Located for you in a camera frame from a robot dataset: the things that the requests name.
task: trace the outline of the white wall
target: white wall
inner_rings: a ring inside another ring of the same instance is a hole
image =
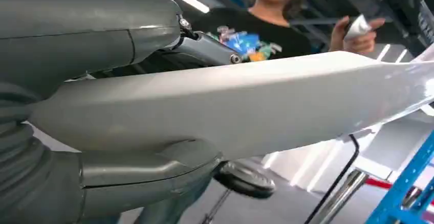
[[[312,191],[326,192],[331,184],[335,181],[347,162],[350,160],[354,153],[354,146],[352,143],[345,143],[340,151],[334,156],[331,163],[322,173],[317,183],[310,188]]]
[[[330,157],[336,155],[336,150],[340,150],[341,145],[342,142],[340,140],[330,140],[317,144],[312,152],[314,153],[312,162],[309,168],[305,172],[302,172],[303,175],[297,184],[303,189],[308,189],[313,181],[317,182],[320,178],[318,174],[328,167],[332,160]]]
[[[291,181],[297,171],[303,166],[304,161],[309,157],[309,154],[313,151],[315,146],[304,146],[279,152],[271,164],[270,169],[288,181]],[[264,162],[266,162],[269,157],[269,155],[266,156]]]
[[[421,141],[419,141],[415,147],[413,148],[413,150],[409,153],[408,157],[406,158],[406,160],[402,163],[401,167],[394,171],[390,177],[387,179],[390,182],[395,182],[398,177],[400,176],[400,174],[402,173],[402,171],[407,167],[408,163],[413,159],[413,157],[415,156],[416,152],[420,149],[420,147],[422,146],[422,144],[425,142],[425,139],[422,139]],[[432,166],[427,166],[425,168],[425,170],[420,174],[419,178],[416,180],[415,182],[415,186],[424,189],[426,187],[426,185],[428,185],[428,183],[431,181],[431,179],[434,177],[434,167]]]
[[[399,170],[433,128],[432,124],[407,118],[392,121],[383,125],[363,156],[392,170]]]

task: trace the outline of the blue stand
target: blue stand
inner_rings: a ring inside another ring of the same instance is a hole
[[[403,210],[401,206],[405,195],[433,158],[434,131],[373,211],[366,224],[394,224],[397,220],[403,223],[426,224],[420,217],[434,199],[434,177],[410,209]]]

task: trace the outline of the floor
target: floor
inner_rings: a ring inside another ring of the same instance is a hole
[[[270,199],[257,200],[232,193],[213,224],[303,224],[321,196],[291,187],[278,177],[273,178],[277,192]],[[218,182],[211,182],[202,197],[184,213],[180,224],[199,224],[224,191]],[[378,188],[362,187],[332,223],[363,224],[384,194]],[[126,213],[119,224],[131,224],[135,216],[137,211]]]

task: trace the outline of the metal pole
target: metal pole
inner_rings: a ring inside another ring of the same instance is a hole
[[[350,160],[348,161],[348,163],[345,165],[345,167],[342,169],[342,171],[340,172],[340,174],[338,175],[338,177],[335,179],[335,181],[332,183],[332,185],[329,187],[329,189],[327,190],[327,192],[324,194],[324,196],[322,197],[322,199],[319,201],[319,203],[315,206],[314,210],[312,211],[312,213],[309,215],[308,219],[305,221],[305,224],[311,224],[312,219],[315,217],[315,215],[319,212],[319,210],[321,209],[321,207],[324,205],[324,203],[327,201],[327,199],[332,195],[333,191],[335,190],[336,186],[339,184],[339,182],[343,179],[343,177],[345,176],[345,174],[349,171],[349,169],[351,168],[351,166],[353,165],[353,163],[356,161],[357,157],[359,157],[360,154],[360,145],[357,142],[356,137],[354,137],[353,134],[349,135],[351,138],[351,141],[354,144],[354,153],[351,156]]]
[[[402,208],[409,209],[416,202],[421,193],[421,189],[414,186],[411,187],[410,191],[407,193],[404,201],[402,202]],[[402,224],[402,222],[400,220],[397,220],[394,222],[394,224]]]
[[[348,202],[348,200],[356,193],[363,184],[365,184],[369,175],[360,171],[354,170],[343,183],[336,194],[327,202],[321,211],[312,219],[310,224],[329,224]]]
[[[223,205],[223,203],[226,201],[226,199],[229,197],[229,194],[232,191],[229,189],[226,189],[226,191],[220,196],[219,200],[217,201],[217,203],[215,203],[214,207],[212,207],[211,211],[209,212],[209,214],[206,214],[204,219],[202,220],[201,224],[211,224],[212,221],[214,220],[214,216],[217,214],[217,211],[219,211],[219,209],[221,208],[221,206]]]

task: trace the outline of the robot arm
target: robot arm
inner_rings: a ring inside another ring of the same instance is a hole
[[[153,153],[53,152],[23,123],[33,104],[65,80],[141,61],[179,41],[176,3],[0,0],[0,9],[1,223],[57,224],[119,213],[182,194],[209,177],[220,155],[203,141]]]

